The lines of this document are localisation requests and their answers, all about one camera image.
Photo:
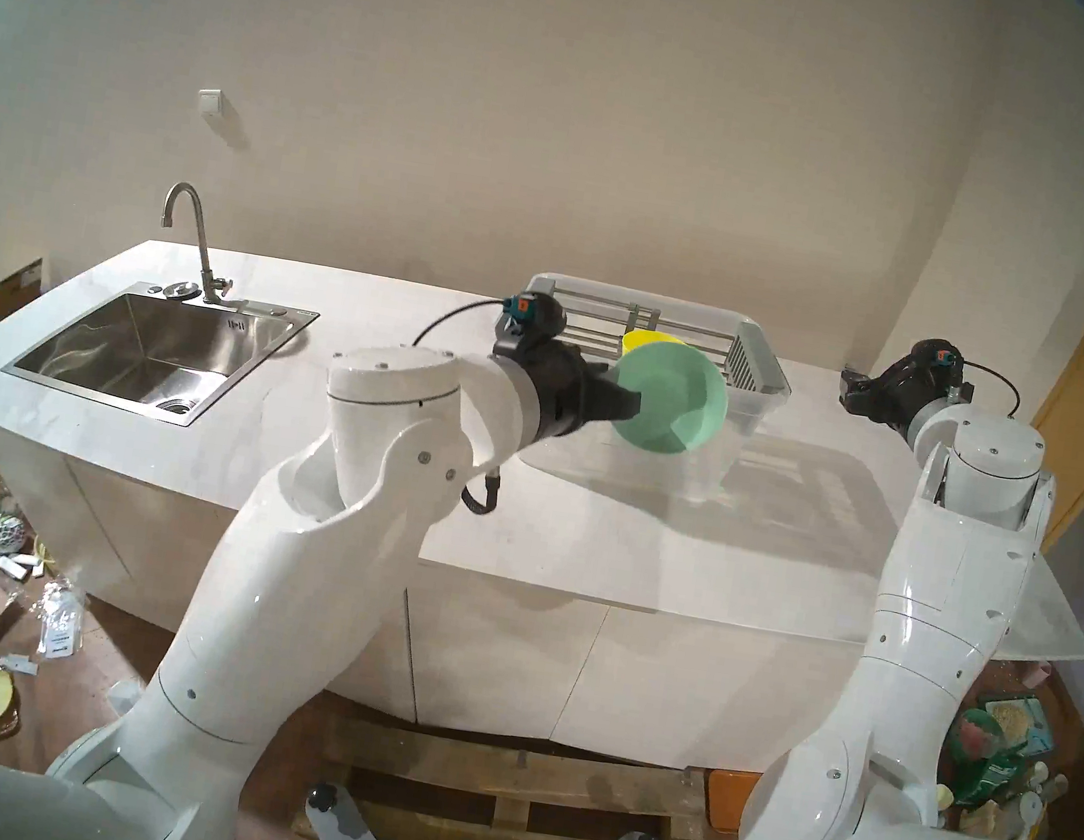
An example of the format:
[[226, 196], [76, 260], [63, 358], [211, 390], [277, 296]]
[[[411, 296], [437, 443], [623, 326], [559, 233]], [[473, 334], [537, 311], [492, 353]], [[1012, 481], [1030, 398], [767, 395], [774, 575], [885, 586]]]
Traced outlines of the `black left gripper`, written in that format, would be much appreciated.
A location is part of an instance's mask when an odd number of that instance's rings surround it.
[[[537, 403], [537, 436], [562, 436], [580, 429], [588, 382], [609, 371], [610, 365], [578, 346], [541, 338], [524, 341], [515, 333], [496, 335], [494, 356], [512, 360], [533, 387]], [[637, 418], [642, 404], [638, 391], [616, 382], [601, 382], [596, 421], [612, 423]]]

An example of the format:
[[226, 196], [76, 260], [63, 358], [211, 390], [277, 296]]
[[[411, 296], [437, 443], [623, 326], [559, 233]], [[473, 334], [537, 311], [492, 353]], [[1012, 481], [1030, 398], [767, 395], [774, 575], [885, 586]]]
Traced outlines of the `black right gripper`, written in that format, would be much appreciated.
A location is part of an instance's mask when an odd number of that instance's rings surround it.
[[840, 405], [847, 413], [886, 425], [909, 440], [941, 409], [968, 404], [973, 388], [959, 370], [905, 362], [873, 382], [855, 369], [842, 369], [840, 386]]

